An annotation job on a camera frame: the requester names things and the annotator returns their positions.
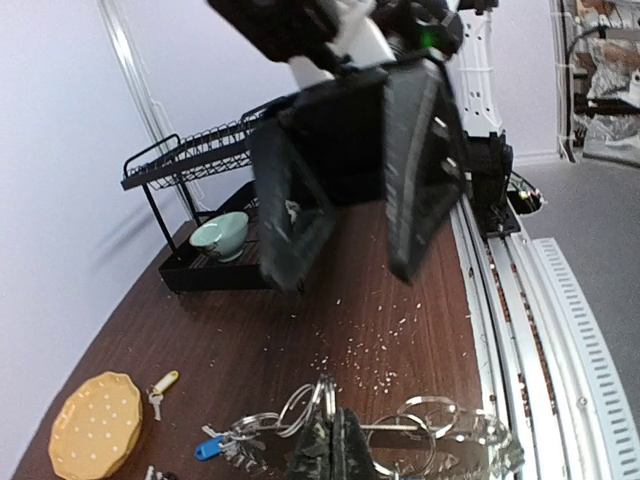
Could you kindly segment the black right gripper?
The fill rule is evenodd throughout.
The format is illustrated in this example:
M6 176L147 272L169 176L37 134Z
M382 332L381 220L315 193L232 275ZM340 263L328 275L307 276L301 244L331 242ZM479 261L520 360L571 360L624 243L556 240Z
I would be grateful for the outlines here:
M383 199L390 271L411 283L465 191L468 147L444 65L354 69L300 90L277 119L248 140L263 278L298 289L335 227L332 203Z

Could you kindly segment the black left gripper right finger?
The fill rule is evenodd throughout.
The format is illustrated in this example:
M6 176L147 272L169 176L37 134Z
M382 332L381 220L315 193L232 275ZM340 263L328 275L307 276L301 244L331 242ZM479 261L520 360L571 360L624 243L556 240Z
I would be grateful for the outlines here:
M373 459L357 415L339 408L332 426L332 478L370 480L375 478Z

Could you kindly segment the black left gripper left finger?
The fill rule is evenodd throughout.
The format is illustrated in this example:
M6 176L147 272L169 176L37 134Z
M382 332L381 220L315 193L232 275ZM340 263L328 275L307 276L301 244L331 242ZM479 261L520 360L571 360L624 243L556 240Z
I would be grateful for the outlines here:
M303 427L289 462L289 478L331 478L331 428L323 420L314 419Z

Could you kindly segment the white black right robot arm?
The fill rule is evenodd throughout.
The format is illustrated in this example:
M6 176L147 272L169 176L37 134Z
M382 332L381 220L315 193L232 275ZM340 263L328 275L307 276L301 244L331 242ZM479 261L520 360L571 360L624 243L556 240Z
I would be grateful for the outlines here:
M489 30L488 18L463 30L462 107L441 61L408 54L266 111L249 148L267 282L299 286L340 205L384 200L389 268L407 283L464 195L483 228L497 231L513 151L491 98Z

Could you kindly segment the blue tag key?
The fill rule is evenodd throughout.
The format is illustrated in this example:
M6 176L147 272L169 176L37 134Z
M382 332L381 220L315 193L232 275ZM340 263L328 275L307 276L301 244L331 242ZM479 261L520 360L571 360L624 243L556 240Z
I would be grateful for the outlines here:
M194 451L194 457L200 462L209 461L223 455L232 444L228 436L218 435L199 444Z

